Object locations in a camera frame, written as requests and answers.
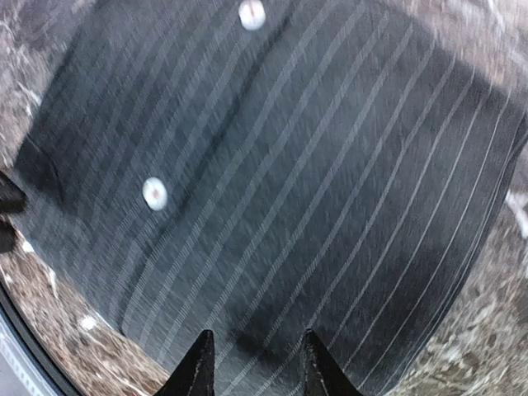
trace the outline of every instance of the speckled stone pattern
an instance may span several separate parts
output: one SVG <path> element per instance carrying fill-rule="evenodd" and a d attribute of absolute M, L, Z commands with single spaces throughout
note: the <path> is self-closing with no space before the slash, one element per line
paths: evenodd
<path fill-rule="evenodd" d="M 527 93 L 528 0 L 386 0 L 428 26 L 495 85 Z M 91 0 L 0 2 L 0 167 L 13 164 L 54 69 Z M 528 192 L 528 152 L 511 189 Z M 90 395 L 153 393 L 167 378 L 112 332 L 67 280 L 20 246 L 4 281 L 64 369 Z M 455 305 L 392 395 L 528 394 L 528 249 L 503 209 Z"/>

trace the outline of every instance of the button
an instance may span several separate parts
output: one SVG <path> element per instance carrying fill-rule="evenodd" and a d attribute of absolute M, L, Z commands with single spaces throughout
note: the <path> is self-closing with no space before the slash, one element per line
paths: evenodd
<path fill-rule="evenodd" d="M 266 21 L 266 12 L 260 0 L 244 0 L 238 14 L 242 26 L 249 31 L 258 31 Z"/>
<path fill-rule="evenodd" d="M 161 180 L 150 177 L 143 184 L 143 198 L 150 209 L 161 210 L 167 204 L 167 189 Z"/>

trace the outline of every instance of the shirt button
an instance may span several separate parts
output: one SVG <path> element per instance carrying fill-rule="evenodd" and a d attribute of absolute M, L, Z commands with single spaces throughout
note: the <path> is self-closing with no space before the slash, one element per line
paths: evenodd
<path fill-rule="evenodd" d="M 259 30 L 266 21 L 266 12 L 260 0 L 244 0 L 238 9 L 242 26 L 249 31 Z"/>
<path fill-rule="evenodd" d="M 143 198 L 150 209 L 161 210 L 167 205 L 167 189 L 161 180 L 150 177 L 143 184 Z"/>

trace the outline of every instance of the marble surface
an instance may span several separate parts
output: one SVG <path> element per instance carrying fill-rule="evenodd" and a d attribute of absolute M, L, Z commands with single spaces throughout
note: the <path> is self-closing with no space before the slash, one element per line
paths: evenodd
<path fill-rule="evenodd" d="M 491 83 L 519 98 L 528 94 L 528 0 L 385 1 L 422 21 Z M 91 4 L 0 0 L 0 168 L 12 165 Z M 527 150 L 511 189 L 527 197 Z M 22 245 L 0 257 L 0 269 L 42 342 L 87 394 L 144 396 L 167 378 Z M 505 206 L 461 295 L 391 395 L 528 395 L 527 301 L 528 245 Z"/>

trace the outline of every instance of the dark pinstriped shirt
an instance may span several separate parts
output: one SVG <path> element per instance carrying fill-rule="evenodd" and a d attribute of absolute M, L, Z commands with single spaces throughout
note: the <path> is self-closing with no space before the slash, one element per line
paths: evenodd
<path fill-rule="evenodd" d="M 306 328 L 383 394 L 463 285 L 528 125 L 400 12 L 263 4 L 247 31 L 231 0 L 99 2 L 21 148 L 16 223 L 169 370 L 212 328 L 220 396 L 298 393 Z"/>

